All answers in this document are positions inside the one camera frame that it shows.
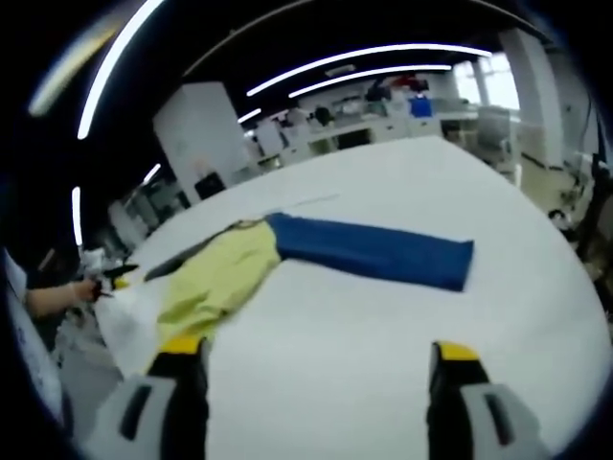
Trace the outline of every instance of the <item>shirt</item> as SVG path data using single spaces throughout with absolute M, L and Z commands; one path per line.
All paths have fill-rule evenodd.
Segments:
M 24 305 L 28 277 L 7 251 L 5 251 L 5 270 L 9 284 L 6 290 L 9 316 L 14 326 L 17 346 L 30 372 L 30 378 L 38 396 L 56 421 L 63 425 L 59 371 L 49 356 Z

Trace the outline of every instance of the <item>white pillar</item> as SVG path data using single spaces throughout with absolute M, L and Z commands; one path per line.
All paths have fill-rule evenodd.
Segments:
M 500 41 L 509 59 L 523 123 L 539 127 L 542 149 L 537 160 L 561 167 L 564 142 L 556 79 L 540 41 L 519 29 L 502 32 Z
M 117 235 L 126 246 L 136 248 L 145 240 L 145 235 L 139 231 L 125 207 L 119 201 L 114 201 L 108 207 L 108 216 Z
M 489 105 L 488 88 L 486 87 L 486 78 L 483 75 L 483 70 L 478 61 L 471 62 L 472 71 L 477 82 L 477 89 L 479 90 L 479 99 L 481 99 L 481 105 Z
M 184 84 L 155 115 L 153 127 L 191 204 L 200 201 L 194 184 L 208 173 L 231 187 L 249 165 L 238 115 L 218 81 Z

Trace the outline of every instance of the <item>white table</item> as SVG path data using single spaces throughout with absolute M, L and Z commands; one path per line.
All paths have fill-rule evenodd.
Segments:
M 326 197 L 291 205 L 316 196 Z M 436 339 L 476 350 L 490 378 L 534 412 L 551 452 L 576 435 L 611 370 L 602 308 L 566 241 L 503 177 L 436 137 L 348 149 L 207 199 L 134 260 L 144 272 L 235 219 L 277 208 L 474 239 L 470 275 L 453 293 L 284 262 L 218 330 L 208 458 L 426 459 Z M 143 359 L 137 345 L 154 349 L 163 283 L 125 293 L 139 319 L 132 338 L 111 347 L 124 364 Z M 108 331 L 117 318 L 105 311 Z

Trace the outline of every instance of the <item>wall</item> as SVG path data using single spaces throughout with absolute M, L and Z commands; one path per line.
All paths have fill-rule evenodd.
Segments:
M 191 151 L 187 139 L 196 129 L 196 124 L 191 126 L 193 119 L 185 117 L 187 103 L 185 93 L 181 89 L 176 91 L 155 115 L 153 129 L 181 190 L 190 203 L 195 204 L 200 197 L 193 184 L 199 180 L 199 176 L 192 164 L 195 153 Z
M 124 206 L 119 201 L 114 201 L 108 208 L 109 220 L 119 238 L 130 248 L 138 247 L 145 240 L 134 221 L 125 211 Z
M 585 136 L 581 140 L 589 107 L 587 89 L 574 64 L 566 55 L 550 53 L 548 58 L 556 77 L 559 109 L 564 126 L 564 143 L 567 148 L 565 159 L 571 159 L 575 150 L 594 153 L 598 149 L 596 107 L 592 106 Z
M 215 171 L 231 187 L 249 165 L 237 113 L 218 81 L 183 85 L 155 115 L 153 127 L 191 204 L 200 201 L 193 185 L 207 173 Z
M 509 59 L 521 120 L 531 129 L 540 129 L 543 142 L 529 153 L 547 167 L 561 167 L 565 156 L 562 118 L 554 69 L 541 42 L 519 29 L 499 34 Z

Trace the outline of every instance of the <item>person's hand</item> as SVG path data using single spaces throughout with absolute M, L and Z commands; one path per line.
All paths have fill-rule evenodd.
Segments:
M 96 282 L 85 279 L 83 281 L 76 281 L 73 283 L 75 294 L 77 298 L 83 302 L 91 302 L 94 300 Z

